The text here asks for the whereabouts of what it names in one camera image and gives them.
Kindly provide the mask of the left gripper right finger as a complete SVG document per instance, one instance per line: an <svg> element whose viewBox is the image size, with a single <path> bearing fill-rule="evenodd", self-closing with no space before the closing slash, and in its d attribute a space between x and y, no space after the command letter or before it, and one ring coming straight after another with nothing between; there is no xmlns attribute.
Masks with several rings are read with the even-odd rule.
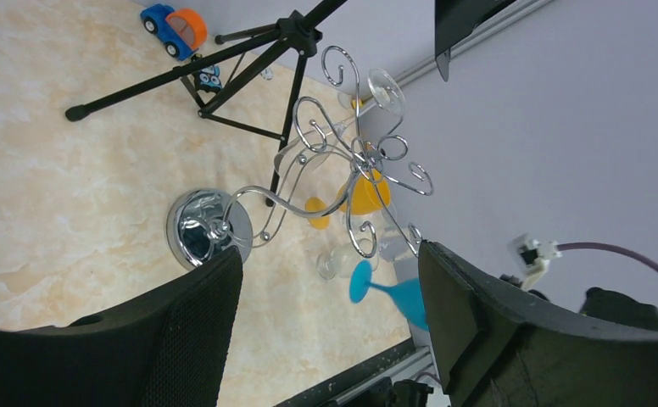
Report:
<svg viewBox="0 0 658 407"><path fill-rule="evenodd" d="M658 327L582 315L425 241L418 276L454 406L658 406Z"/></svg>

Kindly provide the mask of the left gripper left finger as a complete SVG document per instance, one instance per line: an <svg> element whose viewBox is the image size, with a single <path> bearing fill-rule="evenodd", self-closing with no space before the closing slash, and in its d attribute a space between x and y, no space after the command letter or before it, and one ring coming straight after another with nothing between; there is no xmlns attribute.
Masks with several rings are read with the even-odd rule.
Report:
<svg viewBox="0 0 658 407"><path fill-rule="evenodd" d="M68 326L0 330L0 406L216 405L242 284L228 248Z"/></svg>

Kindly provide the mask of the blue plastic wine glass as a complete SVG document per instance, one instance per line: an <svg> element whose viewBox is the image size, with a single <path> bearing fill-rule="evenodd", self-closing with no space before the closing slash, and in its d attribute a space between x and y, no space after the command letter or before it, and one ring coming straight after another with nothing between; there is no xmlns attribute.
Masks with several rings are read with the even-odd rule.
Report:
<svg viewBox="0 0 658 407"><path fill-rule="evenodd" d="M387 294L399 313L412 325L428 332L427 314L418 278L409 279L392 286L372 281L372 268L367 260L360 261L354 268L349 283L349 300L360 303L367 293L376 290Z"/></svg>

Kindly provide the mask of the clear wine glass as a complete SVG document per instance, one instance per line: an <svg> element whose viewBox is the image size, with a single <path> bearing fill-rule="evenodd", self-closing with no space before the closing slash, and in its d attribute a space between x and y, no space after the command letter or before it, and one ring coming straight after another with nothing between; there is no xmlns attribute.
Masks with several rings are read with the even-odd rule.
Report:
<svg viewBox="0 0 658 407"><path fill-rule="evenodd" d="M343 139L344 133L350 126L355 125L358 118L374 108L383 109L395 117L396 122L388 132L389 134L399 127L404 120L406 101L397 82L387 71L379 68L370 69L367 80L372 95L371 101L359 107L357 114L353 111L352 115L344 120L320 126L319 130L324 132L325 139L315 128L306 131L304 139L314 147L315 151L305 146L301 137L293 139L274 158L274 170L277 174L283 175L290 164L306 164L310 157L318 153L324 153L330 147L336 147L340 142L349 144L348 141Z"/></svg>
<svg viewBox="0 0 658 407"><path fill-rule="evenodd" d="M381 211L381 216L386 224L377 233L379 257L390 263L416 257L423 239L419 229L411 223L399 228L399 215L392 204Z"/></svg>
<svg viewBox="0 0 658 407"><path fill-rule="evenodd" d="M343 243L317 257L316 271L326 280L334 277L350 278L356 265L363 260L369 262L371 270L376 270L379 266L378 255L369 259L364 258L351 242Z"/></svg>

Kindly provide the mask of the yellow plastic wine glass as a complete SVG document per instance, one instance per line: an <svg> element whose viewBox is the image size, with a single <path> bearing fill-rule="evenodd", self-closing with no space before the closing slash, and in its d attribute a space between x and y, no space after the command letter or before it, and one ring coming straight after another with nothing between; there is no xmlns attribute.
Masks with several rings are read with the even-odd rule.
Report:
<svg viewBox="0 0 658 407"><path fill-rule="evenodd" d="M349 202L352 205L351 215L368 215L388 206L391 203L391 191L385 177L377 184L372 183L363 176L359 177ZM304 204L304 210L314 212L325 209L327 205L316 196L310 197ZM308 222L317 230L324 230L329 226L329 216L308 219Z"/></svg>

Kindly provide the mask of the clear wine glass back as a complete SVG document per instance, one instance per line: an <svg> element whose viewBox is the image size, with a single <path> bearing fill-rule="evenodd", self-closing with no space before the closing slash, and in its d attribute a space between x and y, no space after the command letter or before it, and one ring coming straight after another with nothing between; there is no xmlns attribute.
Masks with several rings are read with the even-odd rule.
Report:
<svg viewBox="0 0 658 407"><path fill-rule="evenodd" d="M315 128L306 131L304 139L314 147L315 151L305 146L301 137L293 139L274 158L274 170L277 174L283 175L290 164L306 164L310 157L318 153L324 153L330 147L336 147L340 142L349 144L348 141L343 139L344 133L350 126L355 125L358 118L374 108L383 109L395 117L396 122L388 132L389 134L399 127L404 120L406 101L397 82L387 71L379 68L370 69L367 80L372 95L371 101L359 107L357 114L353 111L352 115L344 120L320 126L319 130L324 132L325 139Z"/></svg>

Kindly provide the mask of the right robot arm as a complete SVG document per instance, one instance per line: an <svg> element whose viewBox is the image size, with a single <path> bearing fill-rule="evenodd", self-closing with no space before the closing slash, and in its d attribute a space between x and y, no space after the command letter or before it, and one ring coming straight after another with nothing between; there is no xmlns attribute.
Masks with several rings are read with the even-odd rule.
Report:
<svg viewBox="0 0 658 407"><path fill-rule="evenodd" d="M511 321L542 332L594 338L658 336L658 308L617 291L590 287L577 311L558 305L535 288L522 288L515 276L494 280L490 294Z"/></svg>

